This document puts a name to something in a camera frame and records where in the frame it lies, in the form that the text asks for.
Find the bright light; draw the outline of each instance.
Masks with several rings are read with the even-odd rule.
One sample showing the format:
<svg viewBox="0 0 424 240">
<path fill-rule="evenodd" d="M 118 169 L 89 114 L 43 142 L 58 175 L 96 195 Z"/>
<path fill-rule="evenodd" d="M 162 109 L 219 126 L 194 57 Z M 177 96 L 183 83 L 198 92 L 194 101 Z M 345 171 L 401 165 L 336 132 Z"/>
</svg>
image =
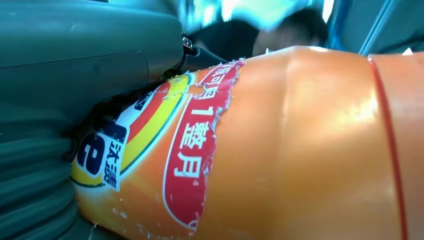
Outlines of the bright light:
<svg viewBox="0 0 424 240">
<path fill-rule="evenodd" d="M 402 55 L 412 55 L 413 54 L 413 52 L 412 52 L 412 50 L 411 50 L 411 48 L 410 47 L 408 47 L 408 49 L 406 49 L 403 53 L 402 53 Z"/>
<path fill-rule="evenodd" d="M 327 21 L 330 18 L 330 15 L 333 11 L 333 5 L 334 5 L 334 0 L 324 0 L 324 7 L 322 10 L 322 19 L 324 19 L 325 23 L 327 23 Z"/>
<path fill-rule="evenodd" d="M 222 0 L 221 15 L 222 15 L 222 20 L 224 22 L 231 20 L 231 16 L 233 15 L 233 9 L 236 6 L 237 2 L 238 0 Z"/>
<path fill-rule="evenodd" d="M 215 7 L 209 5 L 203 11 L 203 26 L 211 24 L 215 20 Z"/>
</svg>

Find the black hair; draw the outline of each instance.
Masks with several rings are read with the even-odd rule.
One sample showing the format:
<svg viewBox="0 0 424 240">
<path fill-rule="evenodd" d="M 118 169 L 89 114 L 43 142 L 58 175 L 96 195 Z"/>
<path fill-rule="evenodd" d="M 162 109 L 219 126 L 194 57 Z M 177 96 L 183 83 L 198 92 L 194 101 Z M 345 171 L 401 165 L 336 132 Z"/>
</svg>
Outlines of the black hair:
<svg viewBox="0 0 424 240">
<path fill-rule="evenodd" d="M 293 26 L 302 31 L 302 34 L 306 35 L 305 37 L 310 40 L 314 37 L 318 37 L 320 46 L 325 44 L 327 41 L 327 24 L 323 20 L 321 13 L 316 9 L 305 8 L 297 11 L 286 17 L 282 23 L 280 23 L 278 28 L 284 28 L 287 25 Z"/>
</svg>

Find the orange plastic bottle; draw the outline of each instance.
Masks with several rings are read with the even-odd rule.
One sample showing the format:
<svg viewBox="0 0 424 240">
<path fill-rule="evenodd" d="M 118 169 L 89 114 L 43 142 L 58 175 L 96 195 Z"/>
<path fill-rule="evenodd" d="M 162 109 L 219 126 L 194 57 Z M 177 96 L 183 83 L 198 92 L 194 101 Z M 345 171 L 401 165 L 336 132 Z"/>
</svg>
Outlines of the orange plastic bottle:
<svg viewBox="0 0 424 240">
<path fill-rule="evenodd" d="M 223 67 L 176 77 L 123 112 L 119 187 L 73 161 L 86 218 L 130 239 L 424 236 L 423 54 L 297 47 L 232 66 L 228 79 Z"/>
</svg>

